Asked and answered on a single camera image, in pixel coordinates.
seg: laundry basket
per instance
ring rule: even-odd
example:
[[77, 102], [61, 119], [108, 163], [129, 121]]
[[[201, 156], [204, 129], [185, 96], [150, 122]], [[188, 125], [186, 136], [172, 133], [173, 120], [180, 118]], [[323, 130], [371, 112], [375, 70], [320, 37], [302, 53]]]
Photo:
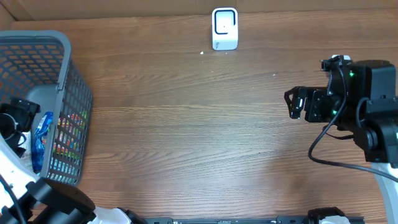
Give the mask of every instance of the laundry basket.
[[67, 37], [57, 31], [0, 32], [0, 101], [40, 105], [31, 133], [53, 112], [41, 177], [76, 185], [81, 177], [93, 97], [73, 65]]

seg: beige wall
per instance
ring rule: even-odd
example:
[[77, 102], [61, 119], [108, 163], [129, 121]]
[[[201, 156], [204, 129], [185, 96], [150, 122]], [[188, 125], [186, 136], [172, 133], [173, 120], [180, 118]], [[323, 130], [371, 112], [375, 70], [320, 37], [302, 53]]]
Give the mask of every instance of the beige wall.
[[11, 28], [11, 23], [15, 20], [0, 4], [0, 30], [8, 30]]
[[238, 12], [381, 9], [397, 0], [0, 0], [19, 21], [100, 17], [211, 14], [216, 7]]

